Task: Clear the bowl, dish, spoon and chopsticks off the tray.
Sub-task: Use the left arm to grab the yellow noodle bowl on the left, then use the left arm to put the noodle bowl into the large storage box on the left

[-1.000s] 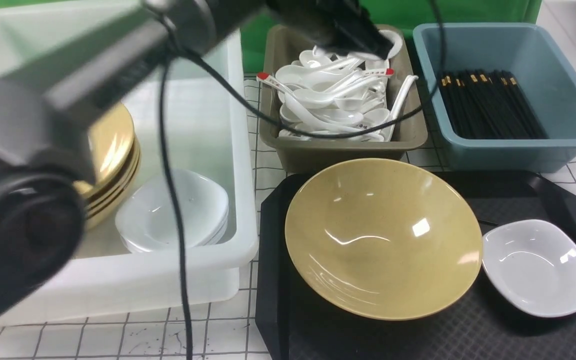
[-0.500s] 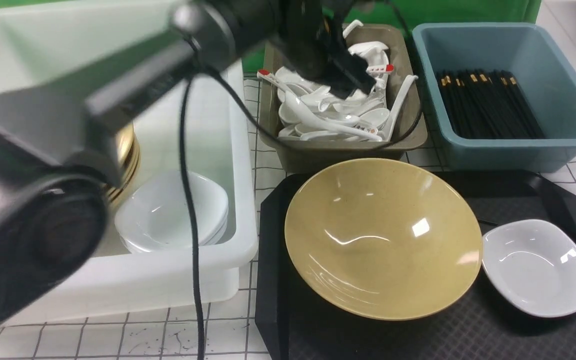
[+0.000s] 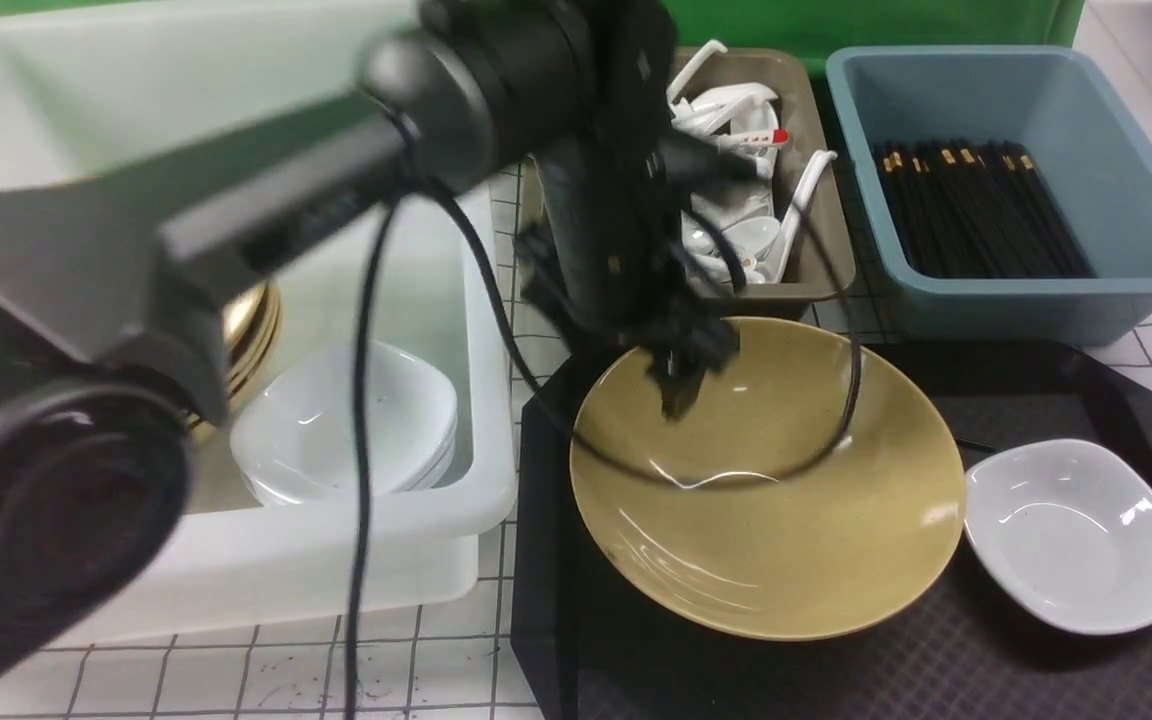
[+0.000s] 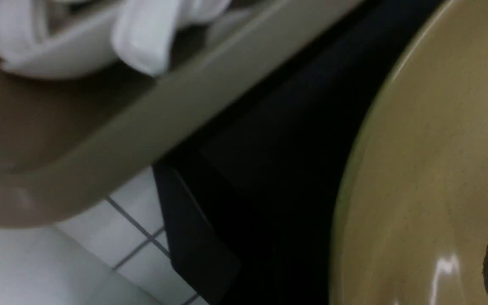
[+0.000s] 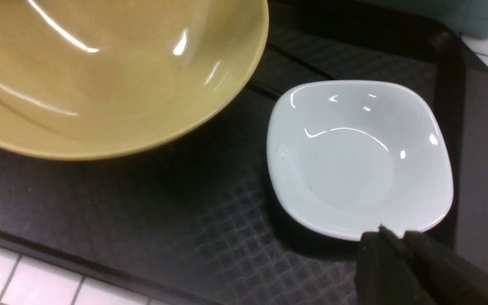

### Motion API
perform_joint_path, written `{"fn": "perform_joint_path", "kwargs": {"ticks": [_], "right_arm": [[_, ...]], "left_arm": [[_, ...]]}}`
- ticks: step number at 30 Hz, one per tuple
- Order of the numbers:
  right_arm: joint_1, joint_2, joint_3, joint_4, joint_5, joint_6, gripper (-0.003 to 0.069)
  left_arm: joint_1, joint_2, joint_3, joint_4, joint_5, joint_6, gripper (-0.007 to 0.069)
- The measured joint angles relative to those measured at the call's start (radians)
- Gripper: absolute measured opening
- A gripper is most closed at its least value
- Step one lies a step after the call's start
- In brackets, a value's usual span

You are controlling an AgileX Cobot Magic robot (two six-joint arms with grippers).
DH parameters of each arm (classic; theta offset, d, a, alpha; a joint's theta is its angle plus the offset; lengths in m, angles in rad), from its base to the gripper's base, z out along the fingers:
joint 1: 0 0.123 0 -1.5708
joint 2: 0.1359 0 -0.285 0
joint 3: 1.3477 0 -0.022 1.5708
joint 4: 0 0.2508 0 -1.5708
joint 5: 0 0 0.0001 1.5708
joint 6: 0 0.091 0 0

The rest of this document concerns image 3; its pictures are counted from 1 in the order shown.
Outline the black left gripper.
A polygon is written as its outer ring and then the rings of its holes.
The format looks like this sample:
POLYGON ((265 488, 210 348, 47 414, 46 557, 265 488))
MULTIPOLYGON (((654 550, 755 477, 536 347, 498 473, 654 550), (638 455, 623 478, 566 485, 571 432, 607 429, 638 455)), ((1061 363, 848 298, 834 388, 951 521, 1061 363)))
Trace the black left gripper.
POLYGON ((742 158, 677 129, 620 158, 576 135, 536 152, 543 223, 526 228, 524 297, 573 355, 644 347, 666 420, 681 420, 738 334, 687 281, 680 220, 691 196, 742 183, 742 158))

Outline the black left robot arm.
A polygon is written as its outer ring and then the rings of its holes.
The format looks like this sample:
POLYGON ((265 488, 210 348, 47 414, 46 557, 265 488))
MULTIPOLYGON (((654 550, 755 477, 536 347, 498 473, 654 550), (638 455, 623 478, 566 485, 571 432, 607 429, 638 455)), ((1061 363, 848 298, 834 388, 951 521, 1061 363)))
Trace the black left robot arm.
POLYGON ((0 191, 0 676, 101 609, 169 541, 185 414, 227 418, 221 313, 382 205, 457 197, 535 156, 558 199, 529 287, 559 328, 652 355, 664 416, 738 351, 685 281, 691 196, 755 160, 672 124, 658 1, 425 1, 353 90, 101 176, 0 191))

